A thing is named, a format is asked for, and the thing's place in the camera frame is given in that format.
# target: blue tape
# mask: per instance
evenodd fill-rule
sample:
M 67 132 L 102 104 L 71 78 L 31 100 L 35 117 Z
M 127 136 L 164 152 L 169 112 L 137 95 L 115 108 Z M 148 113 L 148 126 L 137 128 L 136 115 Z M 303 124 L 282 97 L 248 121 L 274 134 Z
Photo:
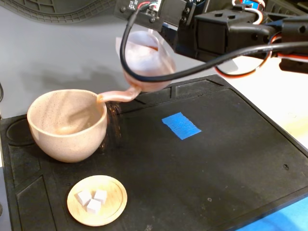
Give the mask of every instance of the blue tape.
M 181 140 L 193 136 L 199 132 L 198 129 L 188 118 L 186 118 L 181 112 L 171 115 L 162 119 Z
M 254 2 L 254 1 L 243 0 L 243 4 L 252 5 L 251 8 L 254 8 L 256 10 L 259 8 L 259 4 L 257 2 Z
M 307 231 L 308 197 L 238 231 Z

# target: blue painter's tape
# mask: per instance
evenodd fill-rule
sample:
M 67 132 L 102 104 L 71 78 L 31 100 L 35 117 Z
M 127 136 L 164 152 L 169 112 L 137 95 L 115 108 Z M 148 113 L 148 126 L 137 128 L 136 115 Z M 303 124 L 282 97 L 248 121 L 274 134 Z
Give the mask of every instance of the blue painter's tape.
M 259 4 L 257 2 L 253 2 L 250 0 L 243 0 L 243 4 L 251 5 L 251 7 L 256 10 L 259 8 Z
M 162 119 L 181 140 L 193 136 L 199 132 L 198 129 L 188 118 L 186 118 L 181 112 L 171 115 Z

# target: white cube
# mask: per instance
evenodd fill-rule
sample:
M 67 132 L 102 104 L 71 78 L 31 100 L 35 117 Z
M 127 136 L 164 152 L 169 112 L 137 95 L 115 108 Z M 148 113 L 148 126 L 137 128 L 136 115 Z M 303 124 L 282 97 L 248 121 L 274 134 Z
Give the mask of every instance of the white cube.
M 82 206 L 85 206 L 92 199 L 92 195 L 88 190 L 83 190 L 77 194 L 77 198 Z
M 104 205 L 107 199 L 107 191 L 100 189 L 96 190 L 94 199 L 100 201 Z
M 87 206 L 87 212 L 92 214 L 98 214 L 101 209 L 101 202 L 91 199 Z

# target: wooden dish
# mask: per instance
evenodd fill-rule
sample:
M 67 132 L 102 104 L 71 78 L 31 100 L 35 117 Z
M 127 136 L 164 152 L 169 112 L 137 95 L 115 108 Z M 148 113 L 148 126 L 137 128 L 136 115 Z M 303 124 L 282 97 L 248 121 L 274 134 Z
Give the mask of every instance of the wooden dish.
M 97 189 L 107 191 L 107 200 L 98 214 L 87 212 L 87 206 L 82 206 L 77 200 L 77 193 L 87 189 L 92 198 Z M 117 219 L 127 203 L 127 193 L 124 186 L 109 176 L 91 176 L 79 181 L 69 192 L 67 207 L 71 215 L 80 223 L 88 226 L 102 226 Z

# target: beige bowl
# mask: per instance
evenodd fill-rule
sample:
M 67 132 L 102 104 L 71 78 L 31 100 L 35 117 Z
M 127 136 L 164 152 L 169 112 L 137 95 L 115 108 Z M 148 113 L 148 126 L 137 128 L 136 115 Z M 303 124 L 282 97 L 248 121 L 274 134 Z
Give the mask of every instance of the beige bowl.
M 106 104 L 87 90 L 56 90 L 38 97 L 27 119 L 37 145 L 52 158 L 78 162 L 102 143 L 107 128 Z

